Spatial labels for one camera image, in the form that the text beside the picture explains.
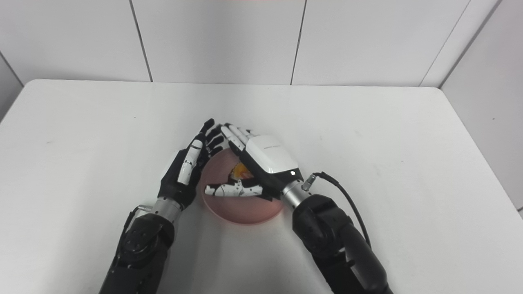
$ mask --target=cable connector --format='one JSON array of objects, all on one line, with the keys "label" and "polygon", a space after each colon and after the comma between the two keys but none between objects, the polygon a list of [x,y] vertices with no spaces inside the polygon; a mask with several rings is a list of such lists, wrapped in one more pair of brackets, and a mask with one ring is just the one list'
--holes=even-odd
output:
[{"label": "cable connector", "polygon": [[304,190],[305,192],[308,192],[315,180],[316,180],[316,175],[315,174],[311,174],[308,177],[308,179],[305,180],[303,185],[301,185],[302,190]]},{"label": "cable connector", "polygon": [[151,212],[151,210],[153,209],[152,206],[149,206],[149,205],[138,205],[138,210],[141,210],[141,211],[145,211],[145,212]]}]

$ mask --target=robotic hand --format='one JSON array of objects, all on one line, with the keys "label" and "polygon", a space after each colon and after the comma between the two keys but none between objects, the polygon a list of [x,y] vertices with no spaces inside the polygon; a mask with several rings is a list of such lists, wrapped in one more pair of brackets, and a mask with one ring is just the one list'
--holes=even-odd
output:
[{"label": "robotic hand", "polygon": [[[206,194],[257,196],[283,201],[293,210],[293,231],[312,254],[334,294],[392,294],[385,269],[371,250],[361,217],[336,180],[321,172],[312,174],[304,181],[296,161],[272,136],[254,135],[228,123],[220,130],[254,178],[208,185]],[[327,179],[344,193],[367,241],[354,227],[351,218],[332,199],[309,192],[317,176]]]},{"label": "robotic hand", "polygon": [[[214,120],[208,120],[189,146],[178,152],[162,178],[154,206],[140,205],[129,214],[100,294],[156,293],[175,240],[176,222],[196,196],[203,166],[223,149],[224,139],[213,126]],[[138,210],[147,214],[127,230]]]}]

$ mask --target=black cable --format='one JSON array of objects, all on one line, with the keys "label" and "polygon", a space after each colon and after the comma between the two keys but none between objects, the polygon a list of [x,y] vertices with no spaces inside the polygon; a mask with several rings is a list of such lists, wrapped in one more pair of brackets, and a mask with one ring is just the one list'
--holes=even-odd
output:
[{"label": "black cable", "polygon": [[363,237],[365,238],[365,241],[367,242],[367,244],[370,246],[370,238],[369,238],[369,234],[367,233],[367,228],[365,228],[365,224],[363,223],[363,219],[361,218],[361,215],[359,214],[359,211],[358,211],[358,208],[356,208],[356,204],[354,204],[354,201],[353,199],[349,196],[349,193],[347,193],[347,191],[345,191],[345,189],[343,189],[343,187],[339,184],[338,181],[336,181],[335,178],[329,176],[328,174],[326,174],[325,172],[321,172],[321,173],[313,173],[313,175],[317,176],[317,177],[320,177],[324,180],[326,180],[327,182],[333,184],[334,186],[336,186],[342,193],[343,195],[345,196],[345,198],[347,198],[347,201],[349,202],[350,204],[350,207],[352,207],[353,211],[354,211],[354,214],[356,215],[356,218],[358,219],[358,222],[360,224],[360,227],[361,227],[361,232],[363,233]]},{"label": "black cable", "polygon": [[116,257],[118,258],[118,250],[120,249],[120,246],[122,245],[123,239],[126,236],[127,228],[131,224],[132,219],[136,215],[136,212],[138,211],[138,206],[136,206],[130,213],[129,216],[127,216],[125,224],[123,224],[123,230],[122,234],[120,235],[120,240],[118,240],[118,247],[116,247]]}]

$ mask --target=robot finger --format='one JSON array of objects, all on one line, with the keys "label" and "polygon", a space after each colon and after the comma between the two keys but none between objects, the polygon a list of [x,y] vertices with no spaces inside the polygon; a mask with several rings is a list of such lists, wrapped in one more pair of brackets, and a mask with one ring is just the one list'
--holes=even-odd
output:
[{"label": "robot finger", "polygon": [[214,148],[218,147],[221,143],[223,143],[223,141],[225,141],[223,136],[216,137],[212,139],[212,141],[207,143],[207,148],[209,150],[213,150]]},{"label": "robot finger", "polygon": [[187,148],[187,154],[185,155],[184,162],[181,164],[180,173],[178,174],[178,182],[184,185],[189,184],[191,179],[192,169],[195,168],[200,152],[203,148],[203,142],[205,135],[199,133],[196,135],[194,140],[189,144]]},{"label": "robot finger", "polygon": [[222,146],[218,146],[214,149],[212,149],[210,152],[209,152],[209,157],[213,157],[216,155],[216,153],[220,152],[223,150],[223,147]]},{"label": "robot finger", "polygon": [[231,132],[236,136],[238,137],[238,139],[243,143],[243,144],[247,144],[247,141],[249,141],[249,138],[247,138],[247,136],[242,133],[236,126],[234,125],[231,125],[230,123],[226,123],[225,124],[226,127],[229,128],[229,130],[231,130]]},{"label": "robot finger", "polygon": [[240,132],[247,137],[247,139],[250,139],[252,137],[254,137],[253,134],[249,133],[247,130],[245,130],[244,128],[238,128],[240,130]]},{"label": "robot finger", "polygon": [[238,139],[236,135],[234,135],[231,132],[231,130],[228,127],[222,126],[220,130],[223,136],[229,142],[229,146],[231,147],[234,154],[239,155],[239,153],[241,153],[245,149],[245,145],[241,142],[240,139]]},{"label": "robot finger", "polygon": [[260,185],[244,187],[242,181],[227,184],[211,184],[205,187],[205,194],[217,197],[249,197],[261,196],[263,189]]},{"label": "robot finger", "polygon": [[220,131],[221,126],[218,125],[216,128],[212,129],[209,133],[206,134],[205,140],[207,142],[211,142],[212,139],[221,137],[222,133]]},{"label": "robot finger", "polygon": [[249,134],[251,134],[251,136],[253,136],[253,137],[256,137],[256,136],[259,135],[259,134],[254,133],[252,130],[247,130],[247,132],[248,132]]},{"label": "robot finger", "polygon": [[203,127],[201,127],[200,129],[200,133],[202,134],[207,134],[207,132],[214,126],[214,119],[210,118],[209,120],[207,120],[204,124],[203,124]]}]

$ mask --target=black arm joint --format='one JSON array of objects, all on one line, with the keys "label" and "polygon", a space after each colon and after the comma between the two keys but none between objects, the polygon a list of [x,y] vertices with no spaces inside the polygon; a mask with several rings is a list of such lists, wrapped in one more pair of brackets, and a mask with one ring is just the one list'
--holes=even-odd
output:
[{"label": "black arm joint", "polygon": [[343,248],[339,231],[352,220],[334,201],[312,195],[292,213],[292,229],[315,257],[329,257]]},{"label": "black arm joint", "polygon": [[160,283],[174,226],[146,214],[134,220],[118,245],[100,294],[154,294]]}]

